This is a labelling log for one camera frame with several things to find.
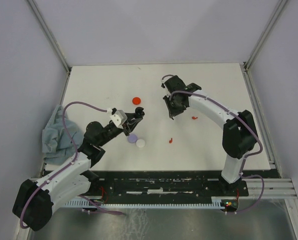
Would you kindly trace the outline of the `purple earbud charging case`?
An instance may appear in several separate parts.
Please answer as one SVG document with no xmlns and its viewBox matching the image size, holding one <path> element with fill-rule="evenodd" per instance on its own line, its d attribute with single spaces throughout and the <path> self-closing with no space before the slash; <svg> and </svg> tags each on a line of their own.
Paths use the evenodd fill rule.
<svg viewBox="0 0 298 240">
<path fill-rule="evenodd" d="M 130 144 L 135 144 L 138 140 L 138 137 L 136 134 L 134 133 L 131 133 L 128 137 L 127 137 L 127 141 L 130 143 Z"/>
</svg>

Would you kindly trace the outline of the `white earbud charging case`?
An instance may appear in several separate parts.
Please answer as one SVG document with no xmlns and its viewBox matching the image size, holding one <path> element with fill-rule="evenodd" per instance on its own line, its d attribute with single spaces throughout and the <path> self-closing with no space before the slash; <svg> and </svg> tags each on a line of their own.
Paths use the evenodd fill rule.
<svg viewBox="0 0 298 240">
<path fill-rule="evenodd" d="M 144 148 L 146 146 L 146 141 L 144 139 L 138 139 L 135 144 L 138 148 Z"/>
</svg>

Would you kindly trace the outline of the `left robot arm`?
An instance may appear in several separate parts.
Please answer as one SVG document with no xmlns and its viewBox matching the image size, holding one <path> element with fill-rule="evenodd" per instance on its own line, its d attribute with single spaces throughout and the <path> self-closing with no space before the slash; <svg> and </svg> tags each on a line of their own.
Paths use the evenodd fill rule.
<svg viewBox="0 0 298 240">
<path fill-rule="evenodd" d="M 100 189 L 99 177 L 90 169 L 104 156 L 102 147 L 121 133 L 129 136 L 144 115 L 142 107 L 137 107 L 133 113 L 115 109 L 106 126 L 98 121 L 90 122 L 73 157 L 44 177 L 25 180 L 12 208 L 20 227 L 38 231 L 71 199 L 84 193 L 95 195 Z"/>
</svg>

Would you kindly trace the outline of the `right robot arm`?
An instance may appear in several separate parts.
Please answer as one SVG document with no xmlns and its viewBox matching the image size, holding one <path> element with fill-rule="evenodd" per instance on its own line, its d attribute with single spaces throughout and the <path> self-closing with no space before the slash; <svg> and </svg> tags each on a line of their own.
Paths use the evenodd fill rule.
<svg viewBox="0 0 298 240">
<path fill-rule="evenodd" d="M 247 158 L 263 151 L 253 114 L 248 110 L 236 111 L 224 106 L 209 97 L 199 85 L 186 85 L 177 75 L 163 76 L 161 87 L 168 92 L 163 100 L 169 118 L 174 119 L 191 108 L 207 116 L 222 129 L 222 148 L 226 152 L 226 159 L 218 189 L 225 196 L 231 195 L 237 189 L 236 182 L 243 176 Z"/>
</svg>

